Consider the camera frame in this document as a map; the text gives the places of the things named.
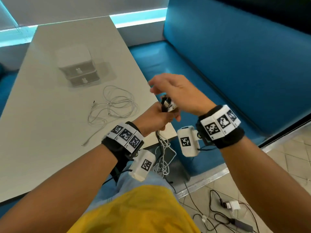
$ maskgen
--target person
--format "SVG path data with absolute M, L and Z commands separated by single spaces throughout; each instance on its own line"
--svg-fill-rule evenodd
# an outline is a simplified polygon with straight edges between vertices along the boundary
M 197 116 L 216 106 L 182 75 L 156 75 L 149 85 L 151 93 L 165 92 Z M 156 103 L 133 123 L 147 136 L 174 117 L 181 119 Z M 274 233 L 311 232 L 311 196 L 268 155 L 246 136 L 220 151 L 240 192 Z M 153 172 L 142 183 L 121 174 L 115 195 L 103 200 L 114 182 L 102 184 L 116 164 L 111 151 L 98 145 L 21 199 L 0 219 L 0 232 L 200 232 Z

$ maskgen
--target floor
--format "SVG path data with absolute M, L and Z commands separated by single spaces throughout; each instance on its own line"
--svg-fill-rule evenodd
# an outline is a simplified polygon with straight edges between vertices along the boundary
M 311 130 L 304 131 L 301 135 L 285 142 L 278 146 L 276 149 L 267 153 L 277 164 L 284 168 L 301 186 L 303 186 L 311 194 Z M 216 190 L 220 197 L 225 201 L 239 200 L 245 204 L 248 204 L 244 197 L 239 192 L 239 189 L 235 185 L 230 173 L 222 176 L 221 178 L 209 183 L 208 185 L 198 189 L 191 193 L 191 197 L 199 208 L 199 210 L 208 217 L 208 219 L 216 225 L 216 221 L 213 219 L 212 212 L 209 208 L 209 195 L 210 190 Z M 192 203 L 189 195 L 181 198 L 180 204 L 185 208 L 191 217 L 199 213 L 197 208 Z M 211 208 L 216 211 L 220 211 L 229 217 L 232 216 L 232 212 L 220 207 L 219 199 L 212 192 Z M 252 210 L 258 223 L 260 233 L 272 233 L 272 231 L 265 225 L 260 217 Z M 241 205 L 241 210 L 235 211 L 235 218 L 253 226 L 254 231 L 258 232 L 256 228 L 255 220 L 250 211 L 245 205 Z M 201 232 L 209 232 L 200 216 L 195 216 L 194 222 L 198 226 Z M 208 229 L 212 229 L 211 223 L 206 222 Z M 233 225 L 229 225 L 232 230 L 225 226 L 218 226 L 216 228 L 218 233 L 244 233 L 245 231 L 237 229 Z

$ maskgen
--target person's left hand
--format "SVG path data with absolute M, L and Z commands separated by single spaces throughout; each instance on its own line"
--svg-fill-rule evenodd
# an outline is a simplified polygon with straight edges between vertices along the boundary
M 144 137 L 158 130 L 163 131 L 165 125 L 173 121 L 174 118 L 176 118 L 177 121 L 181 120 L 180 112 L 172 111 L 165 113 L 162 112 L 161 108 L 161 104 L 156 102 L 147 109 L 146 112 L 133 121 Z

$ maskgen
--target hand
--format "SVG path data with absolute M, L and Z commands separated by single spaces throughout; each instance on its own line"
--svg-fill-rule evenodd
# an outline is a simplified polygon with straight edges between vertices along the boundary
M 142 115 L 133 121 L 144 137 L 150 133 L 165 129 L 165 125 L 176 118 L 180 121 L 179 112 L 163 113 L 159 102 L 154 103 Z
M 183 75 L 164 73 L 154 76 L 148 83 L 153 86 L 150 92 L 166 93 L 185 112 L 201 116 L 216 106 Z

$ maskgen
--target tabletop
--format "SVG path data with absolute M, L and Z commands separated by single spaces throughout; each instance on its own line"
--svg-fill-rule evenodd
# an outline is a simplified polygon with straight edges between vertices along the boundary
M 57 67 L 55 51 L 87 46 L 100 80 L 71 88 Z M 87 122 L 93 101 L 103 102 L 105 86 L 134 95 L 138 112 L 108 123 L 86 146 L 98 127 Z M 24 194 L 65 165 L 97 146 L 121 121 L 132 121 L 154 102 L 155 95 L 110 17 L 39 26 L 0 118 L 0 202 Z M 161 132 L 175 137 L 171 124 Z M 145 145 L 156 144 L 150 134 Z

